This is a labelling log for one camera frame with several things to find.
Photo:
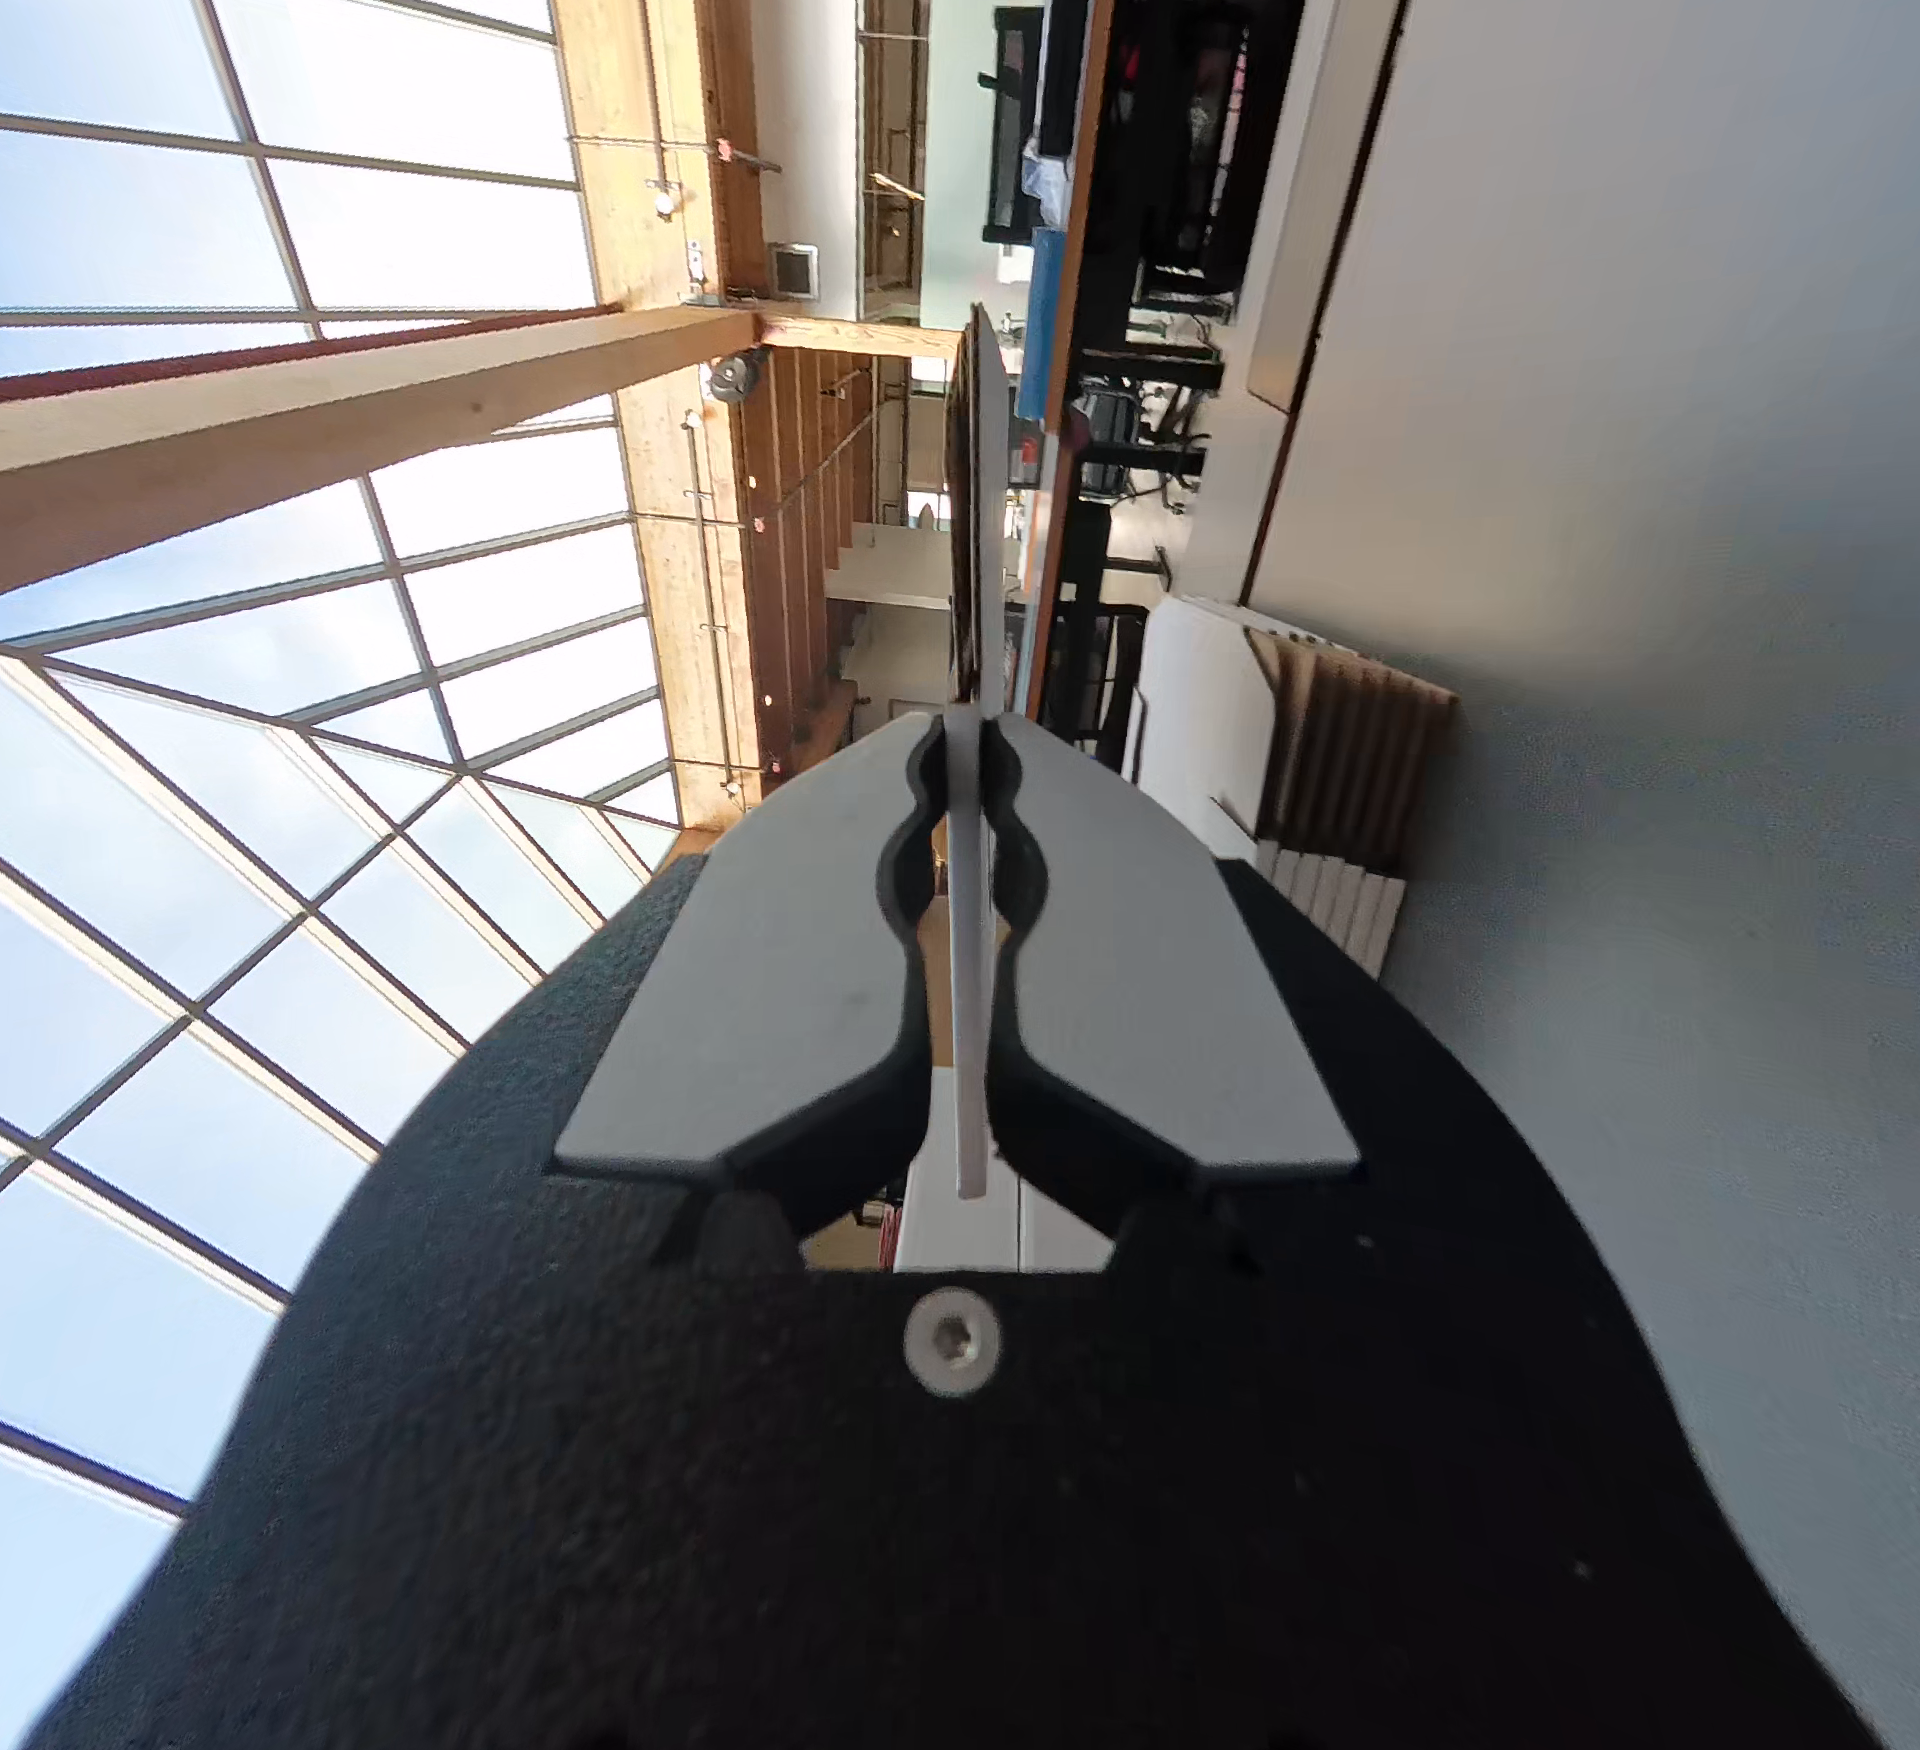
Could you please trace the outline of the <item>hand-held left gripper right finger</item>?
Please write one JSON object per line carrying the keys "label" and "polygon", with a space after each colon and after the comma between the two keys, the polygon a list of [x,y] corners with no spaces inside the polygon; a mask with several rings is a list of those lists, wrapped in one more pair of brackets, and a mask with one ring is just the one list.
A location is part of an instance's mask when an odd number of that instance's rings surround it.
{"label": "hand-held left gripper right finger", "polygon": [[987,729],[987,1118],[1016,1269],[1084,1273],[1175,1201],[1352,1179],[1338,1113],[1212,853],[1029,721]]}

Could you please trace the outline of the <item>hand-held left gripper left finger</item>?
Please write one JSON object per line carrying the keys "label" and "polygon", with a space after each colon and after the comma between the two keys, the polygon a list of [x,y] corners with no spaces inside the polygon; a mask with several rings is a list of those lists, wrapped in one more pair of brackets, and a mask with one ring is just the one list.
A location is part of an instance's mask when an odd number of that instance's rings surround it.
{"label": "hand-held left gripper left finger", "polygon": [[930,1123],[920,922],[948,812],[941,715],[795,778],[708,851],[551,1161],[773,1201],[808,1239],[897,1182]]}

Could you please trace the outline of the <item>stack of white cartons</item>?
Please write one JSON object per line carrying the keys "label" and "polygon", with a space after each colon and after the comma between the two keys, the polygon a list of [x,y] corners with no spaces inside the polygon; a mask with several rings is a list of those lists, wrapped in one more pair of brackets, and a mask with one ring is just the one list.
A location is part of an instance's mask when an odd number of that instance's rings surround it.
{"label": "stack of white cartons", "polygon": [[1148,614],[1123,775],[1219,859],[1241,861],[1369,976],[1379,976],[1406,884],[1259,833],[1276,711],[1224,608],[1167,598]]}

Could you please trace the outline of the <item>stack of brown cardboard sheets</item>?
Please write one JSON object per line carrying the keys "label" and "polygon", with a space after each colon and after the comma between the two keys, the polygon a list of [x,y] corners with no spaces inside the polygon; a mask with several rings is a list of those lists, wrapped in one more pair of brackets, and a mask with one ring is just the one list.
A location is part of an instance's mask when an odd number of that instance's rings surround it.
{"label": "stack of brown cardboard sheets", "polygon": [[1255,840],[1406,877],[1458,696],[1307,634],[1245,638],[1275,713]]}

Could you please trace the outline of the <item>blue sheet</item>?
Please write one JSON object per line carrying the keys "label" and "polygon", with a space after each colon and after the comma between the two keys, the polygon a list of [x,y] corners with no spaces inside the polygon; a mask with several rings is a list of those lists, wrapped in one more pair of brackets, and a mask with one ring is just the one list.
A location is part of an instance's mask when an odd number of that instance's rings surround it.
{"label": "blue sheet", "polygon": [[1061,349],[1067,245],[1063,231],[1048,227],[1032,231],[1016,396],[1016,415],[1027,424],[1043,424],[1050,410],[1054,367]]}

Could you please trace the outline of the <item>wooden roof beam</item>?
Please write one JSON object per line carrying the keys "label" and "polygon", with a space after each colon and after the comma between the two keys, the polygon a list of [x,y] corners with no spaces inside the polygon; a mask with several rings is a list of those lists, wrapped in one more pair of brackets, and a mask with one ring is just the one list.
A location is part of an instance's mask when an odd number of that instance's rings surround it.
{"label": "wooden roof beam", "polygon": [[752,348],[948,364],[959,335],[751,303],[598,307],[2,383],[2,590]]}

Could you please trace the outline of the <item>long black framed table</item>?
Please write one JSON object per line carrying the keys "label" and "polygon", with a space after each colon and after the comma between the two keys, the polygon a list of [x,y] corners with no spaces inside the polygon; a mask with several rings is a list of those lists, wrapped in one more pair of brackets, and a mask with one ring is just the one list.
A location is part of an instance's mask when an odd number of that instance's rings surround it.
{"label": "long black framed table", "polygon": [[1164,549],[1112,550],[1115,517],[1144,497],[1180,517],[1202,485],[1217,337],[1250,265],[1305,3],[994,13],[983,239],[1029,259],[1039,227],[1069,241],[1048,417],[1014,415],[1042,541],[1012,608],[1011,707],[1110,768],[1129,753],[1148,608],[1108,602],[1106,581],[1173,588]]}

